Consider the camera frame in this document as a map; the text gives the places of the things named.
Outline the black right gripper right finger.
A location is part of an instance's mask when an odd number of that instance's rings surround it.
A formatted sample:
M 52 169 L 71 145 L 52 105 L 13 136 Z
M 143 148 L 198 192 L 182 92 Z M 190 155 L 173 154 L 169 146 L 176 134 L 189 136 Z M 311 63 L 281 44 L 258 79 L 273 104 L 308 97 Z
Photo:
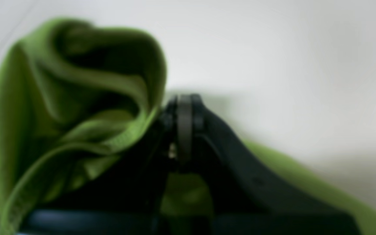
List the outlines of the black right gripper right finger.
M 199 94 L 192 94 L 193 108 L 193 144 L 192 144 L 192 160 L 191 169 L 200 170 L 204 162 L 205 142 L 203 134 L 206 130 L 205 111 L 206 106 Z

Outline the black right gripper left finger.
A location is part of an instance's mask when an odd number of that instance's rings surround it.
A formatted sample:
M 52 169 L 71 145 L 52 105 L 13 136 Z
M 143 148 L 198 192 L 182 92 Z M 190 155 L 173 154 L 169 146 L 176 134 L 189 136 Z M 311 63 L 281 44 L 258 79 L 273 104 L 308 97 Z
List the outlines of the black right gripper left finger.
M 175 95 L 162 109 L 163 156 L 169 170 L 186 170 L 192 160 L 194 108 L 191 95 Z

